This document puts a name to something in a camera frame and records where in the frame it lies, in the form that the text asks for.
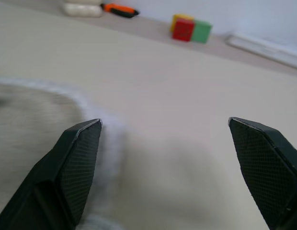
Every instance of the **textured gripper pad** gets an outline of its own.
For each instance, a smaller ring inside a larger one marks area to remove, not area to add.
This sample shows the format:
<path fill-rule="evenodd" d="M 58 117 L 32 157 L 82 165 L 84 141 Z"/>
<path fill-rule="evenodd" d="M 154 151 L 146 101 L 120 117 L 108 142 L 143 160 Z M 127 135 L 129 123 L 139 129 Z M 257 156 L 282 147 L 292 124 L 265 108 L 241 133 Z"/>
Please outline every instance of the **textured gripper pad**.
<path fill-rule="evenodd" d="M 261 131 L 231 120 L 244 180 L 270 229 L 280 224 L 295 202 L 297 178 Z"/>
<path fill-rule="evenodd" d="M 94 176 L 100 130 L 95 123 L 82 131 L 58 176 L 73 223 L 79 223 Z"/>

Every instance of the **white object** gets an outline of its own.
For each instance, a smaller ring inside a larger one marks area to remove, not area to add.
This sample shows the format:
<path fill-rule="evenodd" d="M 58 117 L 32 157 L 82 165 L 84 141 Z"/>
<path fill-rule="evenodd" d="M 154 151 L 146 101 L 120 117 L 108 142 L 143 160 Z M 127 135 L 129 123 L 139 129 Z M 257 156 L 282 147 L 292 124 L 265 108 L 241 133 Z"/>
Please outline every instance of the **white object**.
<path fill-rule="evenodd" d="M 102 119 L 103 129 L 98 151 L 100 152 L 99 155 L 103 155 L 103 160 L 95 168 L 95 174 L 83 217 L 86 218 L 91 213 L 109 212 L 112 207 L 112 199 L 116 192 L 117 181 L 120 177 L 121 165 L 124 157 L 123 149 L 126 127 L 121 121 L 115 116 L 108 114 L 103 109 L 96 107 L 89 98 L 78 92 L 77 89 L 66 85 L 57 85 L 42 80 L 35 81 L 14 78 L 0 78 L 0 85 L 13 86 L 16 88 L 25 87 L 36 91 L 54 93 L 54 95 L 57 94 L 60 95 L 60 97 L 67 97 L 72 100 L 75 105 L 77 105 L 76 107 L 81 111 L 81 120 L 78 122 L 95 118 Z M 6 94 L 10 91 L 8 90 L 8 92 L 4 92 L 5 93 L 0 93 L 0 98 L 7 98 Z M 54 113 L 56 115 L 55 112 L 56 110 L 48 110 L 47 114 Z M 15 170 L 15 168 L 11 169 L 11 171 L 7 170 L 6 173 L 12 172 L 12 170 Z"/>
<path fill-rule="evenodd" d="M 103 10 L 100 6 L 64 3 L 63 11 L 72 17 L 101 17 Z"/>
<path fill-rule="evenodd" d="M 76 227 L 76 230 L 124 230 L 124 228 L 110 219 L 90 214 Z"/>
<path fill-rule="evenodd" d="M 226 43 L 297 68 L 297 50 L 243 33 L 233 33 Z"/>
<path fill-rule="evenodd" d="M 65 3 L 74 3 L 81 5 L 101 5 L 103 0 L 64 0 Z"/>

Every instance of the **beige table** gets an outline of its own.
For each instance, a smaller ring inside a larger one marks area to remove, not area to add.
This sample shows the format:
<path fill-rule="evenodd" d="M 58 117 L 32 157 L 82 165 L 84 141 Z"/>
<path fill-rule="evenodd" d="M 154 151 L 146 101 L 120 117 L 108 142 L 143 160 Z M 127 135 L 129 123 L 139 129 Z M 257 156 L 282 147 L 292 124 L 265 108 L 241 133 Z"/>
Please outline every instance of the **beige table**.
<path fill-rule="evenodd" d="M 160 38 L 116 31 L 112 15 L 101 26 L 65 18 L 42 3 L 0 3 L 0 76 L 71 85 L 128 125 L 112 216 L 130 230 L 267 229 L 227 120 L 276 127 L 297 148 L 297 70 L 227 46 L 230 57 L 167 43 L 163 29 Z"/>

